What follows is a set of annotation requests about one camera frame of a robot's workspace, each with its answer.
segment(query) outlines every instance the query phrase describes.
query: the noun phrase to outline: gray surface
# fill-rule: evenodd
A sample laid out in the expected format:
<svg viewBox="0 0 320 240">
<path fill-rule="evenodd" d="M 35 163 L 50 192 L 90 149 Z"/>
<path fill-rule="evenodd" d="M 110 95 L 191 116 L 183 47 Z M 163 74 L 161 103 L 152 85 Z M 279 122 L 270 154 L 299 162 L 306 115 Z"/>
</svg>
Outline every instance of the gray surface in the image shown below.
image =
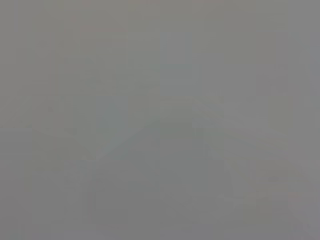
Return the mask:
<svg viewBox="0 0 320 240">
<path fill-rule="evenodd" d="M 319 2 L 0 2 L 0 239 L 315 240 Z"/>
</svg>

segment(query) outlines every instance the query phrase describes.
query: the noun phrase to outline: gray background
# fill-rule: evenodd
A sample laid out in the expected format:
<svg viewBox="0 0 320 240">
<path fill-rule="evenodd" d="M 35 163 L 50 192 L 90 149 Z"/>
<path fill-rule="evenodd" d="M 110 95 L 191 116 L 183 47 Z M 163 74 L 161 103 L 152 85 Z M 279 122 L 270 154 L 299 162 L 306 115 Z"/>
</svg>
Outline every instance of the gray background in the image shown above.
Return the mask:
<svg viewBox="0 0 320 240">
<path fill-rule="evenodd" d="M 318 1 L 0 2 L 0 238 L 315 240 Z"/>
</svg>

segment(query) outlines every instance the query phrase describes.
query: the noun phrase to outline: gray wall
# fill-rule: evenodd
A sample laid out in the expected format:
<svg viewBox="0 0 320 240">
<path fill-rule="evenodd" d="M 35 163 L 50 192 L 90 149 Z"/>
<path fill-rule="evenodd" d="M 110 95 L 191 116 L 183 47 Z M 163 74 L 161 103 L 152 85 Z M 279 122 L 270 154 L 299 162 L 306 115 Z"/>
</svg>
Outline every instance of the gray wall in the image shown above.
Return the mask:
<svg viewBox="0 0 320 240">
<path fill-rule="evenodd" d="M 1 1 L 0 239 L 318 239 L 319 7 Z"/>
</svg>

